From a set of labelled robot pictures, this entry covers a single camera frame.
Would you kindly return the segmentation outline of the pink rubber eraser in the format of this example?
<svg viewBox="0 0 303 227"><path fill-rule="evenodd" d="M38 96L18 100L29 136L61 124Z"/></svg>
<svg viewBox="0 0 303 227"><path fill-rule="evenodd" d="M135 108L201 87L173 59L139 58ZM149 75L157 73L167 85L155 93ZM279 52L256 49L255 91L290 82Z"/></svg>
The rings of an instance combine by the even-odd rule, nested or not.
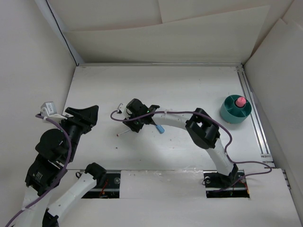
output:
<svg viewBox="0 0 303 227"><path fill-rule="evenodd" d="M247 100L240 96L237 98L237 100L235 101L235 105L238 107L238 108L243 108L246 104Z"/></svg>

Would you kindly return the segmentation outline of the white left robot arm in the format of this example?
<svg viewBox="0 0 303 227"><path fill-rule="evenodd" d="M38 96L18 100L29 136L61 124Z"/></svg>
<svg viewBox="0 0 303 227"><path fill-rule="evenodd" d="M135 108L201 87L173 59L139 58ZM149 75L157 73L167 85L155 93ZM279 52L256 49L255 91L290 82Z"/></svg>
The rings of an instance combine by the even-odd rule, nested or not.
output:
<svg viewBox="0 0 303 227"><path fill-rule="evenodd" d="M17 227L58 227L68 211L91 189L101 187L106 169L97 163L89 164L78 180L60 198L50 204L53 189L67 173L83 134L97 124L98 106L84 109L68 107L67 115L58 114L52 102L41 106L38 118L52 123L35 147L38 155L28 169L26 193Z"/></svg>

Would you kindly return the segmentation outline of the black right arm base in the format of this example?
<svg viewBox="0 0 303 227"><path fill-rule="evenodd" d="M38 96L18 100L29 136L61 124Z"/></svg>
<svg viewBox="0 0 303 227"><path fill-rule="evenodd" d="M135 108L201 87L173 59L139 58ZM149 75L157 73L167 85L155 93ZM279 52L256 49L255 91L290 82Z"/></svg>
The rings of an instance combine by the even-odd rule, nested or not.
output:
<svg viewBox="0 0 303 227"><path fill-rule="evenodd" d="M239 171L233 181L224 180L216 171L205 171L202 185L205 186L207 198L250 198L250 193L244 177L244 171Z"/></svg>

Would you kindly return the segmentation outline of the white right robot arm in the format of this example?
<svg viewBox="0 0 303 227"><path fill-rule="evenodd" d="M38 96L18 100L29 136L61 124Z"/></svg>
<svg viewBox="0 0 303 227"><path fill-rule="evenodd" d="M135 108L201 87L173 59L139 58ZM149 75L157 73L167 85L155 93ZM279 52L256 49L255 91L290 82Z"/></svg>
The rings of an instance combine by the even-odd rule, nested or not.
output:
<svg viewBox="0 0 303 227"><path fill-rule="evenodd" d="M195 111L173 111L158 105L147 107L134 98L128 104L120 104L118 113L125 118L123 123L132 131L139 132L144 125L164 125L186 130L194 144L207 151L215 164L219 181L230 186L236 181L238 168L224 151L219 125L201 108Z"/></svg>

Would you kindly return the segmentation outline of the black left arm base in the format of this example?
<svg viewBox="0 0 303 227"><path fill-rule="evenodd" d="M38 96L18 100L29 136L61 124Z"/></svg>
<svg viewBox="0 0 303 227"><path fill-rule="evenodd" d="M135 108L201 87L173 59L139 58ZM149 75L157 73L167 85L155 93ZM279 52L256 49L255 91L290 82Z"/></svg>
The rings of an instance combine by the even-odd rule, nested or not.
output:
<svg viewBox="0 0 303 227"><path fill-rule="evenodd" d="M111 170L102 185L90 189L83 199L118 199L120 197L121 171Z"/></svg>

